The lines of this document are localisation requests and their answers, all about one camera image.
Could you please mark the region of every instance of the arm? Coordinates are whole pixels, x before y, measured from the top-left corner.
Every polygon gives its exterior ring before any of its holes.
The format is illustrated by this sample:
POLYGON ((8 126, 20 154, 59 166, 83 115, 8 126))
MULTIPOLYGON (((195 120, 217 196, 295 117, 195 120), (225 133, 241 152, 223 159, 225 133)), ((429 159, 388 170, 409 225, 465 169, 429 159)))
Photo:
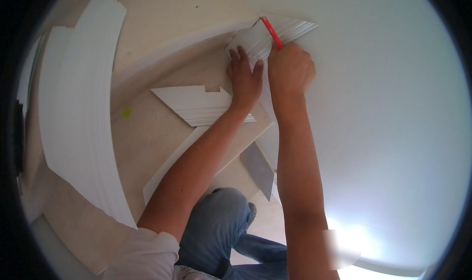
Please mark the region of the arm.
POLYGON ((162 178, 147 204, 138 227, 165 231, 180 243, 192 208, 215 176, 218 165, 247 114, 262 92, 263 65, 254 72, 242 47, 239 57, 231 50, 227 74, 233 85, 233 101, 229 109, 180 156, 162 178))
POLYGON ((279 123, 277 187, 285 217, 290 279, 339 279, 329 270, 323 189, 304 94, 315 78, 310 55, 289 43, 268 58, 272 103, 279 123))

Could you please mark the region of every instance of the red pencil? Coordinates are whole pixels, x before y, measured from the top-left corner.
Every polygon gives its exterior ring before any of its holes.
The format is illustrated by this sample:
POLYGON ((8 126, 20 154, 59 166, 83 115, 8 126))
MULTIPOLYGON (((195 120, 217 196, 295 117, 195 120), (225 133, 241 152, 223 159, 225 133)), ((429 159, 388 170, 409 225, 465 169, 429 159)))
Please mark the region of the red pencil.
POLYGON ((274 28, 273 28, 272 25, 268 22, 268 19, 267 19, 265 16, 263 16, 261 19, 262 19, 264 25, 266 26, 266 28, 268 29, 268 32, 269 32, 270 35, 272 36, 272 39, 274 39, 275 45, 277 45, 277 48, 278 48, 279 50, 281 50, 282 47, 283 47, 283 45, 282 45, 282 42, 280 41, 279 37, 277 36, 277 33, 275 33, 274 28))

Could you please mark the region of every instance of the person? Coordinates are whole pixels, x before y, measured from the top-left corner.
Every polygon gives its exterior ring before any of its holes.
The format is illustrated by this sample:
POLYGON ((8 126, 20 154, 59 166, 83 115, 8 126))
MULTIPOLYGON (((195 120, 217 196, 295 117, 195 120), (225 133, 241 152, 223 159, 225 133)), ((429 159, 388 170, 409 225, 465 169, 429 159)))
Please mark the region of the person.
POLYGON ((138 230, 104 279, 339 279, 336 270, 329 270, 323 240, 322 183, 304 97, 316 71, 310 54, 295 43, 280 51, 273 47, 268 57, 287 246, 247 234, 255 207, 236 189, 216 189, 197 203, 262 92, 262 61, 251 72, 244 49, 237 50, 230 51, 227 68, 233 88, 229 109, 162 178, 138 230), (259 264, 232 266, 231 248, 259 264))

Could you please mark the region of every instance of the hand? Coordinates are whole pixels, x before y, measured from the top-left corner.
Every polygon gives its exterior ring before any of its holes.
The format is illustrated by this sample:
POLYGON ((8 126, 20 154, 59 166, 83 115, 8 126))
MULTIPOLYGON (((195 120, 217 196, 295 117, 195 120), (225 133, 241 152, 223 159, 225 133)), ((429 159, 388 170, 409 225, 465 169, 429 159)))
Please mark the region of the hand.
POLYGON ((308 52, 293 42, 280 51, 273 45, 268 56, 268 81, 276 116, 305 103, 305 92, 315 76, 315 64, 308 52))
POLYGON ((249 59, 241 46, 237 47, 237 53, 230 49, 231 63, 226 70, 229 79, 233 85, 233 101, 231 107, 246 109, 248 113, 256 105, 263 90, 263 69, 262 61, 254 65, 254 71, 251 72, 249 59))

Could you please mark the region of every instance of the left hand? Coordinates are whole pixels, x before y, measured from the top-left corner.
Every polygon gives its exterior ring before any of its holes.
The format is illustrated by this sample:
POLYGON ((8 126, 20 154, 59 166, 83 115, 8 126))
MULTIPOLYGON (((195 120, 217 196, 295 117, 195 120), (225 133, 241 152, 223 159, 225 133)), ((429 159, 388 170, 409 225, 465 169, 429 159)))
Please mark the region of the left hand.
POLYGON ((233 85, 233 101, 231 107, 247 109, 248 112, 256 105, 263 90, 262 60, 257 61, 251 72, 249 59, 243 47, 237 47, 238 54, 230 49, 231 63, 226 70, 233 85))

